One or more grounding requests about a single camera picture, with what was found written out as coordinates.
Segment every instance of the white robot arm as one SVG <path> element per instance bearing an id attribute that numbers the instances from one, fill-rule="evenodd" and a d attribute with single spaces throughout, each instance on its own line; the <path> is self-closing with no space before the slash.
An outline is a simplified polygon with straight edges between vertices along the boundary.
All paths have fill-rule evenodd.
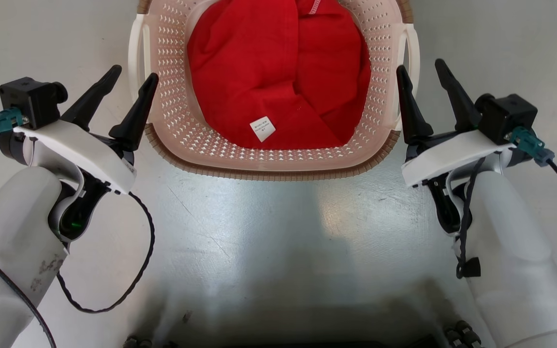
<path id="1" fill-rule="evenodd" d="M 55 346 L 35 308 L 102 196 L 110 191 L 130 193 L 136 176 L 133 152 L 139 147 L 158 77 L 148 77 L 137 102 L 111 129 L 110 137 L 91 134 L 91 117 L 120 73 L 121 67 L 113 66 L 61 117 L 57 104 L 65 101 L 67 92 L 57 82 L 25 77 L 0 87 L 6 109 L 0 113 L 0 149 L 28 165 L 0 189 L 0 348 L 12 346 L 34 315 Z"/>
<path id="2" fill-rule="evenodd" d="M 466 277 L 497 346 L 557 348 L 557 265 L 541 225 L 503 173 L 532 157 L 554 166 L 553 153 L 530 131 L 537 110 L 517 95 L 484 95 L 474 105 L 444 61 L 436 69 L 457 119 L 455 132 L 440 136 L 422 118 L 405 69 L 397 71 L 409 145 L 405 183 L 431 190 L 454 241 L 457 277 Z M 454 347 L 480 344 L 454 337 Z"/>

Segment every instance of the laundry basket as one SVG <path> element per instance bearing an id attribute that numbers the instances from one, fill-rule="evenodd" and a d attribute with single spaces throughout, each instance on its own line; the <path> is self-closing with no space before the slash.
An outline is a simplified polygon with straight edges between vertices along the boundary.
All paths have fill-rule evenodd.
<path id="1" fill-rule="evenodd" d="M 360 125 L 342 147 L 242 148 L 208 127 L 192 88 L 186 44 L 205 9 L 217 0 L 141 0 L 132 25 L 129 77 L 133 100 L 146 76 L 161 81 L 146 135 L 160 156 L 195 174 L 246 180 L 301 181 L 366 172 L 393 149 L 401 130 L 396 67 L 404 61 L 418 88 L 420 52 L 409 0 L 339 0 L 369 47 L 371 81 Z"/>

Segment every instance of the red fabric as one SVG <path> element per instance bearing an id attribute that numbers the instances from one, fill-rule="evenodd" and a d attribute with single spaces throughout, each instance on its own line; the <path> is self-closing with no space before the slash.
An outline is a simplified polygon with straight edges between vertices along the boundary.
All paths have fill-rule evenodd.
<path id="1" fill-rule="evenodd" d="M 219 0 L 188 42 L 192 84 L 208 124 L 236 145 L 345 145 L 371 76 L 365 40 L 336 0 Z M 267 116 L 263 143 L 250 123 Z"/>

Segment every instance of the gray floor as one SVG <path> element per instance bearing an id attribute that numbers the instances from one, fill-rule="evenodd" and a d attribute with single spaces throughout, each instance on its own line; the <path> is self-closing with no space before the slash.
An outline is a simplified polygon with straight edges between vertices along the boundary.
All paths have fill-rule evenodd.
<path id="1" fill-rule="evenodd" d="M 126 65 L 135 6 L 0 0 L 0 84 L 25 75 L 60 81 L 73 101 L 111 64 Z M 413 0 L 413 7 L 418 101 L 435 130 L 454 123 L 433 68 L 440 57 L 474 98 L 516 92 L 535 104 L 535 128 L 557 152 L 557 2 Z M 124 73 L 92 129 L 105 134 L 130 105 Z M 355 178 L 263 183 L 182 172 L 144 141 L 133 191 L 157 229 L 146 277 L 110 313 L 79 313 L 56 285 L 40 310 L 61 348 L 116 347 L 133 332 L 185 346 L 354 339 L 400 346 L 458 318 L 493 347 L 466 283 L 455 278 L 430 195 L 404 187 L 404 153 L 398 144 Z M 0 186 L 20 168 L 0 154 Z M 532 163 L 509 176 L 538 212 L 557 260 L 557 179 Z M 140 209 L 108 196 L 62 273 L 79 302 L 108 306 L 135 276 L 147 244 Z M 15 345 L 46 346 L 35 321 Z"/>

